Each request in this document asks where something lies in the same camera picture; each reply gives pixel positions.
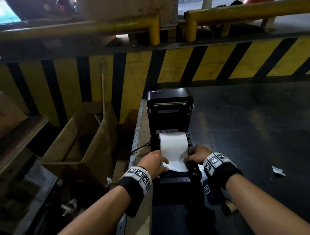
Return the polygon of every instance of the paper roll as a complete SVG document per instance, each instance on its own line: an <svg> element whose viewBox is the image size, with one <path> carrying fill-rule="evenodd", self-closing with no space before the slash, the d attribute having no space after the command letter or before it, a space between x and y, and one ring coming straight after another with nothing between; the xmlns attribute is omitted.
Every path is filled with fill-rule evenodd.
<svg viewBox="0 0 310 235"><path fill-rule="evenodd" d="M185 132L160 133L160 150L162 155L169 160L169 164L163 163L169 170L187 172L188 168L184 158L188 154L188 143Z"/></svg>

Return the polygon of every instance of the dark floor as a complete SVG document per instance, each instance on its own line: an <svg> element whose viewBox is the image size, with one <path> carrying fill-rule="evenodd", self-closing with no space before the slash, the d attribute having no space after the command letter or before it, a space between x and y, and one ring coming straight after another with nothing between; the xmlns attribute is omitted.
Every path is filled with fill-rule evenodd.
<svg viewBox="0 0 310 235"><path fill-rule="evenodd" d="M310 82L189 90L194 145L223 152L252 183L310 222ZM277 177L272 165L286 176ZM253 234L239 212L225 217L210 208L219 234ZM186 213L183 205L154 207L152 234L189 234Z"/></svg>

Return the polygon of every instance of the yellow pipe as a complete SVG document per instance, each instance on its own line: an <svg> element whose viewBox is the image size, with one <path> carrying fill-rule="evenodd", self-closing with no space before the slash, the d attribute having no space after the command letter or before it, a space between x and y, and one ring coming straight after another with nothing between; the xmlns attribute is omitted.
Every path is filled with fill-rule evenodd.
<svg viewBox="0 0 310 235"><path fill-rule="evenodd" d="M260 20L276 16L286 16L310 12L310 0L282 0L260 2L229 7L215 7L209 10L186 12L185 39L196 40L198 24L213 25L226 22Z"/></svg>
<svg viewBox="0 0 310 235"><path fill-rule="evenodd" d="M27 29L6 30L0 32L0 42L34 38L63 37L77 34L123 33L143 29L148 29L151 45L155 46L160 43L158 15L132 17L111 23L86 21Z"/></svg>

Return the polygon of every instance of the wooden box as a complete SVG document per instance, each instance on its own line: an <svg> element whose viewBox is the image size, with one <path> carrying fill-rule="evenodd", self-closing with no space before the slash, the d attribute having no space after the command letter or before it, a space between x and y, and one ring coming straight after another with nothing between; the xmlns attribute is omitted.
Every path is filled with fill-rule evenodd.
<svg viewBox="0 0 310 235"><path fill-rule="evenodd" d="M94 114L102 116L101 101L83 103L42 157L42 165L65 181L105 186L107 177L113 176L111 152L118 125L112 105L105 107L99 126Z"/></svg>
<svg viewBox="0 0 310 235"><path fill-rule="evenodd" d="M159 14L161 27L177 25L178 0L77 0L85 20L112 21L130 16Z"/></svg>

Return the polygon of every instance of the open cardboard box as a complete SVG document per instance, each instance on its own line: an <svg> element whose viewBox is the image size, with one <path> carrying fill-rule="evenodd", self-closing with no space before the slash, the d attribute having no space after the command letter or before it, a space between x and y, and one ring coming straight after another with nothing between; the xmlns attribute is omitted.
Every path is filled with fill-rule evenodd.
<svg viewBox="0 0 310 235"><path fill-rule="evenodd" d="M111 152L116 145L118 125L112 105L105 107L98 127L94 114L102 117L101 101L84 102L42 157L42 165L69 182L105 186L114 171Z"/></svg>

